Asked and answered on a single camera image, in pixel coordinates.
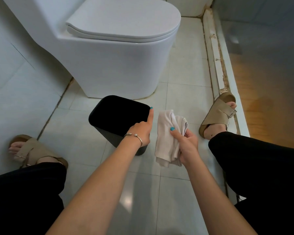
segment black trash can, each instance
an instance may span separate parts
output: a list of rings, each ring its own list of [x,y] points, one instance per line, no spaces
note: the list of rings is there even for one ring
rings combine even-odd
[[[116,95],[103,98],[90,113],[88,121],[113,146],[117,147],[129,128],[147,121],[150,106]],[[147,146],[141,147],[136,156],[142,155]]]

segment folded cloth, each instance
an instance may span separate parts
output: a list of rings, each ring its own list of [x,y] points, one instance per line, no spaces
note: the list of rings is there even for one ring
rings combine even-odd
[[[188,124],[184,117],[174,116],[173,110],[161,111],[158,117],[158,136],[155,156],[156,162],[164,167],[169,167],[169,164],[182,166],[179,159],[179,142],[170,134],[171,127],[174,127],[184,136]]]

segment sandal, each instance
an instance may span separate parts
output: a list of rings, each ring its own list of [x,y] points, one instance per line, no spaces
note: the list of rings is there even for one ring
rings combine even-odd
[[[37,161],[43,157],[53,157],[57,159],[66,167],[66,169],[69,166],[68,162],[64,158],[61,158],[57,154],[51,152],[43,144],[41,144],[31,136],[25,134],[15,136],[11,140],[9,147],[14,142],[25,142],[25,144],[21,147],[20,151],[14,155],[15,160],[22,162],[21,168],[35,165]]]
[[[213,103],[206,118],[199,128],[199,135],[204,138],[204,131],[210,124],[225,124],[228,128],[229,119],[236,114],[227,102],[236,102],[235,96],[231,92],[222,93]]]

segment hand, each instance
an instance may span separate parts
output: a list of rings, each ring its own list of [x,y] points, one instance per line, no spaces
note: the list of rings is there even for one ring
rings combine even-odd
[[[196,135],[190,131],[189,129],[186,130],[185,136],[182,136],[179,131],[176,129],[170,131],[171,135],[179,141],[180,144],[180,161],[183,165],[188,163],[192,157],[199,156],[198,153],[198,138]]]
[[[147,122],[142,121],[130,127],[128,130],[128,133],[131,133],[132,135],[125,136],[125,138],[129,138],[129,137],[132,138],[134,137],[134,134],[137,134],[138,137],[140,137],[143,142],[142,147],[148,145],[150,143],[149,135],[152,128],[153,119],[154,119],[154,109],[151,108],[149,110],[149,116],[148,116]]]

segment bracelet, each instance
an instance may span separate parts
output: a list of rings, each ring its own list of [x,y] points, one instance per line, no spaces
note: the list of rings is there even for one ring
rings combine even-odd
[[[124,135],[124,137],[125,137],[125,136],[130,136],[130,135],[132,135],[132,133],[126,133],[126,134]],[[140,140],[140,146],[142,146],[142,145],[143,145],[143,142],[142,142],[141,138],[140,138],[140,137],[138,137],[138,135],[137,135],[137,134],[134,134],[134,137],[137,137],[137,138],[139,138],[139,140]]]

